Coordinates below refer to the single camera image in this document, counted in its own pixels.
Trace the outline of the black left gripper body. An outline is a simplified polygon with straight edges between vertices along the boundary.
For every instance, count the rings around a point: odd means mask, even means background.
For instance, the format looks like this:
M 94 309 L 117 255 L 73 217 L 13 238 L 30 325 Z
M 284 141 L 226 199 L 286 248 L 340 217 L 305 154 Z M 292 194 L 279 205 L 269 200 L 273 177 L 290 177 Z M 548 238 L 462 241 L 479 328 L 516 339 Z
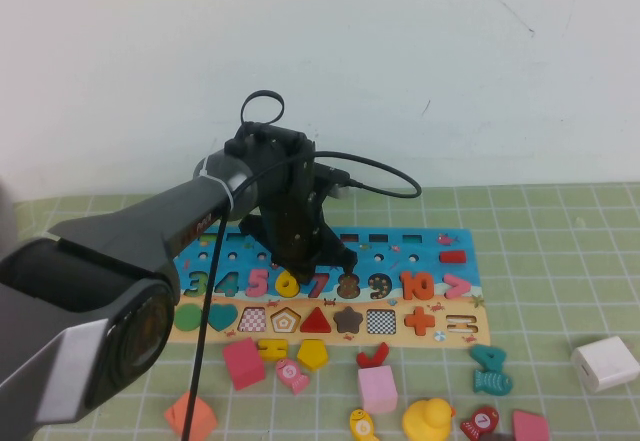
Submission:
M 240 222 L 274 256 L 309 260 L 319 266 L 338 267 L 339 255 L 349 249 L 327 225 L 323 202 L 344 187 L 350 175 L 314 161 L 315 143 L 289 130 L 248 130 L 240 142 L 239 158 L 258 177 L 244 192 L 256 195 L 257 215 Z

